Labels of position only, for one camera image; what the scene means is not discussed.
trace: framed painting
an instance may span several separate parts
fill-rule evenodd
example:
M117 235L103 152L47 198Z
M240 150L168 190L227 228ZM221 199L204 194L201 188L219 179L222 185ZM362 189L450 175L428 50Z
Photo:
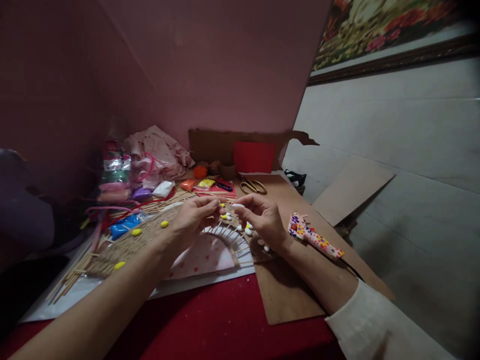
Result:
M454 0L333 0L308 85L478 54Z

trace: white sleeve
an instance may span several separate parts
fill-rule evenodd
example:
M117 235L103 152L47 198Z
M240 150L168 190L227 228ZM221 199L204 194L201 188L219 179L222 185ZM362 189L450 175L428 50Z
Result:
M326 322L353 359L454 359L391 301L358 280L352 298Z

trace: pink cloth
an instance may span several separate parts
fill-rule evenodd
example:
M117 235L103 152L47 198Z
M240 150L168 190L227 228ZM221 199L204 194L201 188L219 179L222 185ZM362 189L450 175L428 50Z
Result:
M130 135L125 140L125 147L132 158L133 182L144 176L150 169L152 159L145 153L155 158L150 174L142 180L142 186L145 189L154 189L162 180L178 179L185 174L188 167L195 164L190 157L190 152L157 126L151 126L145 131Z
M167 280L184 279L234 267L232 255L222 241L211 234L200 234L192 247L175 260Z

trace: white wall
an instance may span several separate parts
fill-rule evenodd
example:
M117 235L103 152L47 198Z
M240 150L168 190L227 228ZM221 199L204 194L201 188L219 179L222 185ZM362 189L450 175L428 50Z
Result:
M396 177L350 239L395 303L461 355L480 308L480 60L308 87L283 168L308 174L313 202L354 157Z

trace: yellow bead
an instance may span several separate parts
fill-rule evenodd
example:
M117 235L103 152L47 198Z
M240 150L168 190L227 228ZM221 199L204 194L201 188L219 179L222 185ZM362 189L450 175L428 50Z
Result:
M116 272L116 271L119 270L123 265L125 265L125 261L120 261L119 263L115 264L115 266L113 267L113 271Z

